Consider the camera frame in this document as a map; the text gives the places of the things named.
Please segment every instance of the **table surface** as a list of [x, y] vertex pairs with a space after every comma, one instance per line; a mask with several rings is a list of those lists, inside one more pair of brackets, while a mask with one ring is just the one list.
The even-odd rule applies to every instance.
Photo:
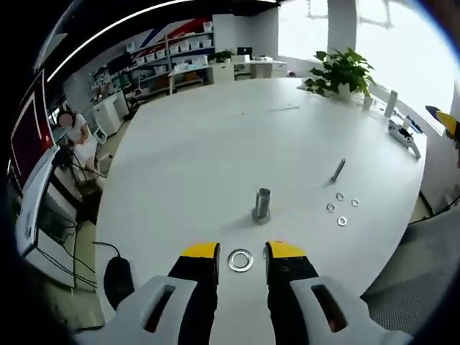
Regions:
[[[320, 275], [360, 296], [395, 251], [413, 212], [422, 158], [387, 133], [387, 120], [355, 103], [298, 90], [298, 78], [204, 86], [139, 108], [121, 141], [102, 195], [98, 241], [116, 245], [135, 285], [167, 275], [182, 250], [221, 243], [218, 308], [211, 343], [274, 344], [267, 308], [267, 240], [303, 247]], [[342, 158], [337, 180], [329, 179]], [[259, 188], [272, 191], [272, 220], [250, 216]], [[336, 193], [345, 200], [336, 200]], [[351, 199], [359, 207], [351, 206]], [[335, 213], [326, 204], [337, 206]], [[345, 227], [337, 225], [347, 217]], [[254, 265], [233, 272], [228, 255], [245, 248]], [[104, 295], [110, 248], [96, 247]]]
[[216, 66], [225, 66], [225, 65], [286, 65], [283, 61], [262, 61], [262, 60], [251, 60], [246, 63], [209, 63], [207, 65], [196, 66], [194, 68], [189, 68], [188, 70], [173, 70], [167, 76], [173, 77], [174, 75], [184, 74], [187, 72], [193, 72], [194, 70], [205, 70], [206, 68], [212, 68]]

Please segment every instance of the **green leaves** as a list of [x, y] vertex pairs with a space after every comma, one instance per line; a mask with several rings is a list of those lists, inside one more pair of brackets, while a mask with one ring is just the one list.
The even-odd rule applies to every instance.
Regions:
[[322, 52], [319, 50], [318, 52], [316, 52], [315, 58], [317, 58], [320, 61], [324, 61], [324, 58], [326, 56], [328, 56], [327, 52]]
[[313, 74], [313, 75], [317, 75], [317, 76], [321, 76], [324, 74], [324, 72], [322, 70], [319, 70], [317, 68], [312, 68], [310, 70], [310, 73]]
[[328, 54], [323, 51], [316, 52], [315, 58], [323, 63], [323, 70], [312, 68], [310, 73], [316, 79], [309, 78], [305, 81], [307, 91], [325, 96], [325, 91], [339, 92], [339, 84], [349, 84], [351, 92], [362, 92], [369, 95], [367, 83], [374, 79], [369, 75], [369, 70], [374, 68], [360, 54], [347, 48], [346, 52]]

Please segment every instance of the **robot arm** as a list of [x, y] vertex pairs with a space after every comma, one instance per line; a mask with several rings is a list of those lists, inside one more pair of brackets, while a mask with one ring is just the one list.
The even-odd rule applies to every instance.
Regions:
[[[406, 344], [369, 318], [364, 301], [329, 277], [319, 277], [301, 248], [278, 241], [265, 247], [268, 308], [277, 344]], [[115, 317], [80, 344], [209, 344], [217, 308], [219, 244], [186, 249], [167, 277], [154, 277], [129, 295]]]

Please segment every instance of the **potted plant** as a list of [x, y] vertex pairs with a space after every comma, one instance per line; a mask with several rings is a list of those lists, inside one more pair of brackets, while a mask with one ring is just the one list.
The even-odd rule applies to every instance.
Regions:
[[208, 59], [209, 61], [215, 60], [216, 63], [225, 63], [230, 61], [232, 55], [234, 55], [234, 53], [231, 50], [225, 49], [221, 52], [210, 54]]
[[335, 51], [336, 54], [316, 52], [315, 58], [323, 63], [323, 70], [310, 70], [317, 78], [305, 81], [307, 91], [321, 96], [337, 93], [344, 100], [349, 100], [351, 93], [362, 92], [365, 96], [370, 96], [368, 82], [374, 85], [375, 82], [369, 75], [369, 70], [374, 68], [351, 48], [344, 53]]

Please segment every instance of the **white device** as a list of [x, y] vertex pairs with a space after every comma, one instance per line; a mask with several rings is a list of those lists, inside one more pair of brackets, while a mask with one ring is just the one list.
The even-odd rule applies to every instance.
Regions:
[[399, 141], [404, 147], [411, 148], [417, 159], [419, 160], [422, 156], [418, 151], [417, 145], [414, 143], [414, 138], [403, 126], [396, 124], [393, 120], [390, 120], [388, 124], [388, 133]]

